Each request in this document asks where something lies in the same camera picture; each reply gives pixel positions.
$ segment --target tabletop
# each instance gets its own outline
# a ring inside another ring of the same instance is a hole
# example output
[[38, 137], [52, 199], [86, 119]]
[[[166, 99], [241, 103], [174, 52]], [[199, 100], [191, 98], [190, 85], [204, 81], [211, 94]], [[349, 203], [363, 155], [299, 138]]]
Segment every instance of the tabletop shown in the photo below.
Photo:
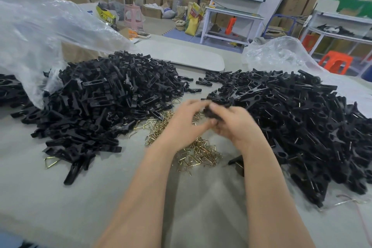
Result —
[[[240, 54], [184, 41], [153, 36], [159, 41], [183, 44], [220, 54], [226, 71], [241, 68]], [[177, 66], [180, 75], [198, 78], [203, 71]], [[202, 87], [200, 94], [185, 94], [181, 100], [206, 97], [220, 87]], [[47, 139], [34, 139], [35, 125], [13, 119], [10, 108], [0, 108], [0, 229], [19, 234], [50, 248], [91, 247], [108, 225], [111, 215], [140, 164], [148, 130], [130, 139], [119, 137], [121, 153], [102, 152], [88, 171], [71, 186], [64, 186], [70, 165], [60, 162], [48, 170], [43, 158]], [[247, 212], [244, 179], [227, 162], [239, 155], [232, 143], [211, 131], [208, 139], [223, 158], [214, 167], [195, 166], [191, 176], [172, 166], [165, 197], [163, 247], [247, 247]], [[288, 178], [287, 185], [297, 209], [317, 247], [367, 248], [356, 205], [348, 203], [319, 212]], [[324, 204], [343, 201], [337, 194], [366, 200], [344, 185], [331, 183]], [[372, 231], [372, 205], [359, 206], [367, 229]]]

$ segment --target person's right hand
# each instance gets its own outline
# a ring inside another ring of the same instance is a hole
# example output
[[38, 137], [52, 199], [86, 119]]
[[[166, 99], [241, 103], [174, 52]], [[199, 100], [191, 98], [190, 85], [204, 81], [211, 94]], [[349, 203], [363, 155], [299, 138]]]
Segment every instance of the person's right hand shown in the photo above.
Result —
[[257, 142], [267, 143], [260, 127], [244, 108], [225, 108], [215, 103], [211, 103], [209, 108], [223, 119], [213, 128], [214, 132], [230, 139], [240, 151]]

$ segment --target pink plastic stool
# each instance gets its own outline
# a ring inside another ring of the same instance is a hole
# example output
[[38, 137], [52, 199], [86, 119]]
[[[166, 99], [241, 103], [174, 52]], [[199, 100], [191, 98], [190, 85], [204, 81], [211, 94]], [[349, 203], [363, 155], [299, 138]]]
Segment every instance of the pink plastic stool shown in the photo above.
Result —
[[143, 28], [141, 7], [137, 5], [126, 4], [124, 6], [124, 23], [126, 26], [134, 30]]

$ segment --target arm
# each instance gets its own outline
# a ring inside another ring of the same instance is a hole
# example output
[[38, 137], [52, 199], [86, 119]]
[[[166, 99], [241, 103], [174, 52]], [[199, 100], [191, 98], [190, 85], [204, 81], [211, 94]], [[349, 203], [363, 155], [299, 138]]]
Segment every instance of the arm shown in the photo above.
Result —
[[243, 156], [249, 247], [314, 248], [276, 157], [250, 114], [213, 103], [210, 109], [223, 119], [215, 132], [229, 138]]
[[216, 124], [192, 124], [193, 115], [209, 101], [181, 104], [160, 137], [147, 149], [119, 208], [96, 248], [160, 247], [165, 188], [174, 154]]

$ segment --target green board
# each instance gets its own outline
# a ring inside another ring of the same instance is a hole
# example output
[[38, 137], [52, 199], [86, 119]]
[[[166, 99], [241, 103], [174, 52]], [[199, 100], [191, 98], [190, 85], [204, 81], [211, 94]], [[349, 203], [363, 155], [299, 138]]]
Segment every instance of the green board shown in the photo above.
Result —
[[337, 12], [342, 9], [350, 9], [353, 11], [360, 10], [357, 17], [367, 16], [372, 18], [372, 0], [338, 0], [340, 4], [338, 5]]

